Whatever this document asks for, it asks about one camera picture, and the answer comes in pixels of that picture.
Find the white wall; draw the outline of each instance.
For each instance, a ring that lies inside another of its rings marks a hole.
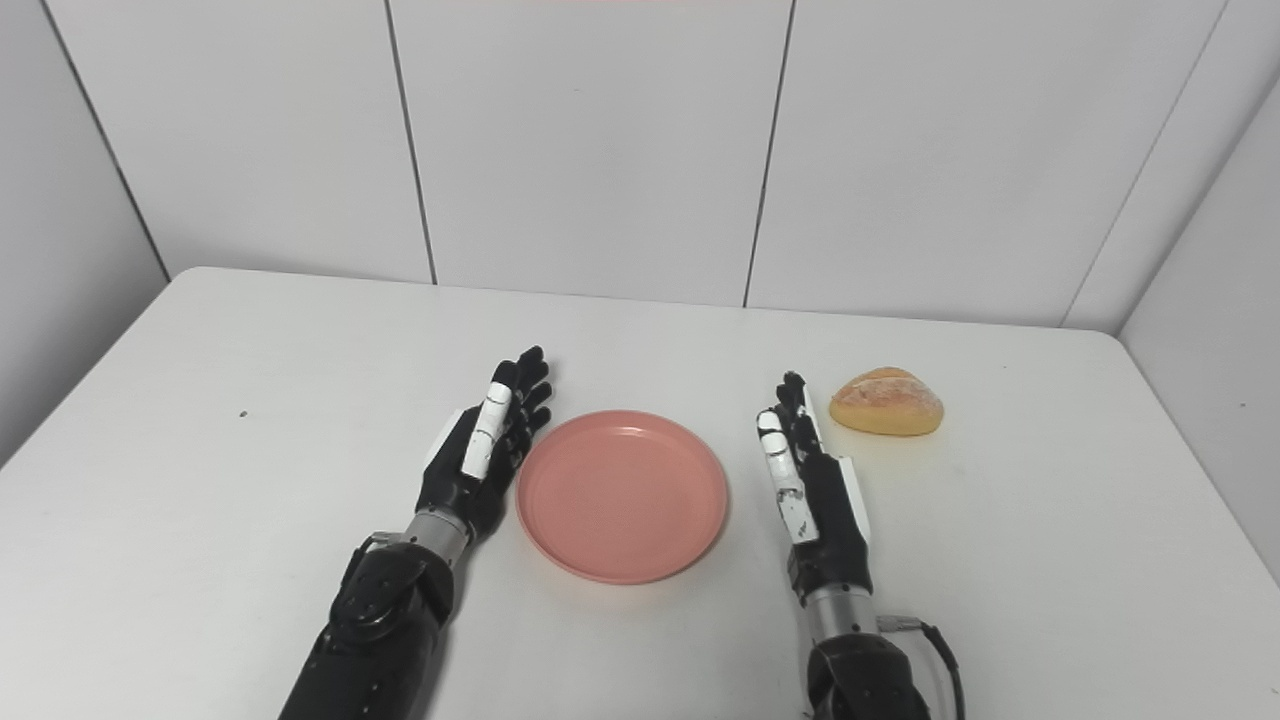
[[[1060,324],[1222,8],[800,0],[750,304]]]
[[[1064,320],[1115,334],[1280,68],[1280,3],[1230,0]]]
[[[49,0],[165,265],[430,282],[380,0]]]
[[[796,0],[756,228],[788,0],[50,4],[175,272],[1107,332],[1280,64],[1275,0]]]
[[[1280,88],[1120,336],[1280,578],[1277,278]]]
[[[0,462],[164,286],[38,0],[0,3]]]
[[[444,284],[742,302],[780,0],[394,0]]]

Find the robot finger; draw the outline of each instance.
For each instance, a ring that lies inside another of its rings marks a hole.
[[[540,345],[535,345],[522,352],[520,359],[516,360],[516,366],[520,368],[520,384],[516,389],[521,395],[529,392],[529,388],[543,382],[550,372]]]
[[[511,360],[503,360],[493,372],[489,392],[480,404],[480,416],[476,418],[466,455],[462,457],[463,474],[483,480],[489,471],[489,460],[494,445],[506,429],[520,374],[520,366]]]
[[[521,407],[524,409],[524,411],[526,414],[530,414],[534,410],[538,410],[538,407],[543,402],[547,402],[548,400],[550,400],[550,396],[552,396],[552,384],[550,383],[538,383],[536,386],[534,386],[532,389],[530,389],[525,395],[525,401],[521,405]]]

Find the robotic arm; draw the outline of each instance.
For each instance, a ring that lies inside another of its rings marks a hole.
[[[493,374],[484,402],[456,413],[422,473],[403,533],[374,533],[347,564],[280,720],[403,720],[453,614],[453,568],[493,533],[502,497],[550,420],[541,347]]]
[[[877,618],[868,565],[869,523],[852,462],[826,452],[804,379],[787,373],[778,404],[756,432],[791,537],[787,574],[813,637],[808,696],[814,720],[925,720],[905,653],[881,630],[919,629],[951,670],[956,719],[964,719],[955,656],[932,625]]]

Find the black cable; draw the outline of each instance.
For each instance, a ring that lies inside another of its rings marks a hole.
[[[942,659],[942,664],[947,666],[947,673],[951,674],[951,692],[955,693],[956,698],[956,720],[964,720],[964,685],[960,684],[960,664],[956,661],[955,653],[951,652],[951,647],[947,646],[947,641],[942,639],[942,630],[928,623],[920,623],[920,632],[928,638],[929,644]]]

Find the robotic hand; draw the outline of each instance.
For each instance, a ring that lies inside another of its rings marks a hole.
[[[869,523],[852,462],[826,452],[804,379],[787,373],[778,404],[756,432],[791,537],[787,573],[813,637],[808,696],[814,720],[924,720],[929,708],[905,653],[879,632],[919,629],[951,671],[964,719],[955,656],[937,628],[914,618],[877,618],[868,566]]]
[[[280,720],[404,720],[453,612],[453,566],[498,527],[502,497],[550,420],[547,374],[531,347],[498,365],[484,402],[454,413],[408,529],[374,533],[352,555]]]

